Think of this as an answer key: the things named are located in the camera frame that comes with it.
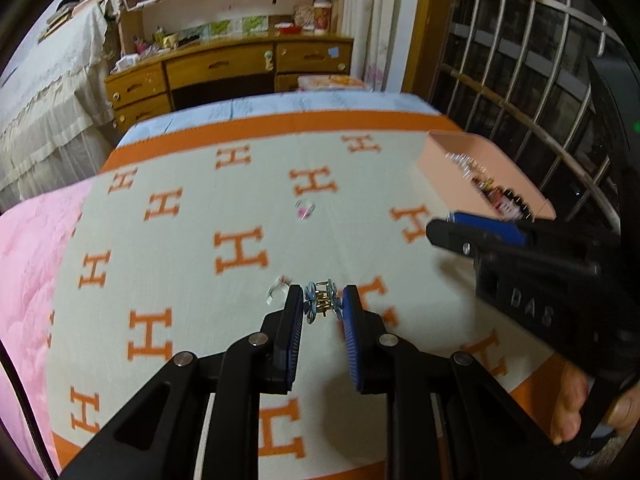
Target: orange h pattern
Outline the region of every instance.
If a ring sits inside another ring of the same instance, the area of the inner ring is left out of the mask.
[[[222,274],[227,269],[234,267],[245,267],[258,265],[265,268],[269,265],[267,258],[267,251],[260,251],[255,256],[246,256],[242,248],[242,241],[245,238],[253,238],[256,241],[262,240],[262,227],[257,227],[253,231],[244,233],[231,233],[223,235],[222,233],[215,233],[213,236],[213,246],[218,248],[223,243],[233,242],[236,249],[236,257],[233,260],[223,260],[222,257],[216,258],[216,274]]]
[[[358,285],[358,295],[360,297],[360,304],[362,305],[363,310],[369,310],[369,300],[367,299],[367,294],[369,294],[370,292],[376,292],[380,296],[384,296],[388,292],[385,286],[385,282],[382,281],[381,276],[376,276],[371,283]],[[400,321],[398,320],[398,313],[394,306],[386,308],[385,311],[381,314],[381,317],[382,321],[384,321],[386,325],[393,328],[397,327],[400,324]]]
[[[75,404],[76,400],[81,403],[81,418],[77,420],[74,417],[74,414],[71,414],[71,429],[75,430],[76,428],[80,428],[81,430],[88,431],[89,433],[98,433],[100,431],[100,425],[96,422],[95,424],[89,424],[86,418],[86,406],[90,405],[93,407],[95,412],[100,412],[100,396],[98,394],[94,394],[92,397],[77,393],[73,387],[71,387],[71,403]]]
[[[216,162],[216,169],[224,168],[226,166],[234,166],[236,164],[251,164],[251,155],[247,155],[245,157],[238,158],[236,155],[239,153],[248,153],[249,145],[241,146],[240,148],[223,148],[222,150],[218,150],[216,153],[217,156],[229,155],[227,160],[218,160]]]
[[[326,191],[331,190],[334,193],[338,191],[338,186],[335,183],[335,180],[330,181],[328,184],[319,185],[316,180],[316,175],[329,176],[331,175],[331,171],[328,166],[324,168],[318,168],[317,170],[291,170],[289,171],[289,178],[291,180],[295,180],[300,176],[306,176],[309,180],[309,186],[295,186],[293,188],[296,196],[300,196],[305,193],[318,192],[318,191]]]
[[[373,138],[369,134],[361,135],[361,136],[342,136],[341,139],[342,139],[342,142],[350,143],[347,147],[350,153],[355,153],[355,152],[378,152],[379,153],[382,150],[378,144],[365,143],[365,140],[368,140],[370,142],[373,141]]]
[[[134,176],[137,172],[138,168],[113,175],[113,184],[109,187],[109,192],[107,194],[111,194],[119,189],[129,189],[133,186],[133,179],[129,177]]]
[[[53,326],[53,320],[55,319],[55,317],[56,317],[56,311],[52,310],[51,314],[49,314],[49,324],[51,326]],[[49,336],[47,337],[47,347],[51,348],[51,333],[49,333]]]
[[[394,222],[397,222],[405,216],[409,217],[415,229],[402,229],[402,236],[404,236],[404,240],[406,240],[408,244],[412,244],[416,238],[426,238],[426,221],[420,222],[418,218],[420,215],[428,216],[430,214],[427,206],[423,205],[415,209],[396,209],[393,207],[389,210],[389,214]]]
[[[76,236],[76,229],[78,228],[78,222],[80,221],[80,219],[82,218],[82,213],[80,213],[78,215],[78,220],[76,220],[76,225],[74,225],[74,230],[71,231],[71,237],[73,238],[74,236]]]
[[[82,266],[86,267],[87,265],[91,264],[91,274],[89,276],[80,276],[78,289],[83,288],[85,285],[100,285],[100,288],[103,288],[104,282],[107,279],[107,273],[103,272],[96,275],[95,271],[98,269],[98,264],[108,264],[110,258],[111,251],[107,251],[104,254],[96,254],[95,256],[85,256]]]
[[[507,363],[504,361],[504,357],[501,357],[498,360],[497,366],[491,368],[491,365],[489,363],[489,355],[487,352],[489,346],[500,346],[498,332],[495,328],[491,330],[491,334],[489,335],[489,337],[487,337],[486,339],[482,339],[482,341],[479,341],[473,345],[462,345],[462,350],[469,354],[479,354],[480,358],[478,360],[492,376],[495,377],[498,375],[506,375],[508,370]]]
[[[157,210],[147,209],[145,212],[145,222],[150,218],[162,215],[176,216],[180,211],[180,204],[176,204],[173,207],[167,208],[166,203],[170,198],[179,199],[182,196],[182,188],[175,191],[168,191],[166,193],[153,194],[149,198],[149,203],[160,201],[160,207]]]
[[[258,449],[258,456],[294,454],[296,458],[304,458],[306,454],[302,437],[296,436],[289,444],[285,444],[284,446],[276,446],[273,443],[271,421],[281,416],[289,417],[291,421],[300,420],[298,400],[289,399],[289,402],[280,408],[263,408],[260,410],[263,446]]]
[[[162,323],[165,328],[171,328],[172,325],[172,311],[170,308],[166,308],[163,314],[149,314],[139,316],[135,310],[129,313],[129,329],[135,329],[136,325],[145,325],[145,344],[144,346],[135,346],[133,341],[129,341],[127,348],[127,359],[133,361],[136,356],[162,356],[165,361],[171,359],[174,355],[174,344],[171,341],[166,341],[163,346],[154,346],[154,323]]]

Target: wooden drawer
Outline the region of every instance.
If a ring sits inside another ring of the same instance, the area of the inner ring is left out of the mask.
[[[136,101],[166,92],[160,63],[139,68],[106,83],[107,95],[116,110]]]
[[[134,124],[152,117],[168,114],[170,111],[169,96],[160,94],[121,108],[116,112],[116,122],[118,123],[118,129],[125,134]]]
[[[273,43],[219,48],[168,61],[166,76],[171,90],[243,75],[273,70]]]
[[[287,41],[278,44],[278,72],[348,74],[351,44],[332,41]]]
[[[305,74],[278,74],[276,92],[295,92],[298,90],[298,76]]]

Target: pink box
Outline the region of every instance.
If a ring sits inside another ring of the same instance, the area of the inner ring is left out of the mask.
[[[487,176],[497,186],[510,187],[519,194],[536,218],[556,218],[551,202],[490,140],[476,134],[431,130],[427,133],[417,164],[450,211],[498,218],[498,213],[482,192],[464,177],[455,162],[446,157],[447,153],[472,156],[484,166]]]

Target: window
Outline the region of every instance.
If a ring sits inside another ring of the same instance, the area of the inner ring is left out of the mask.
[[[551,200],[559,219],[615,223],[617,192],[588,100],[587,58],[628,57],[625,47],[589,0],[501,3],[456,0],[433,105],[493,140]],[[478,97],[479,88],[491,92]],[[505,102],[521,114],[501,109]],[[529,119],[538,127],[531,130]],[[575,162],[586,173],[572,170]]]

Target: drawer handle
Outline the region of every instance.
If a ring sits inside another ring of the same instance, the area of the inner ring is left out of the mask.
[[[211,63],[209,68],[220,68],[221,66],[229,66],[228,61],[217,61],[215,63]]]

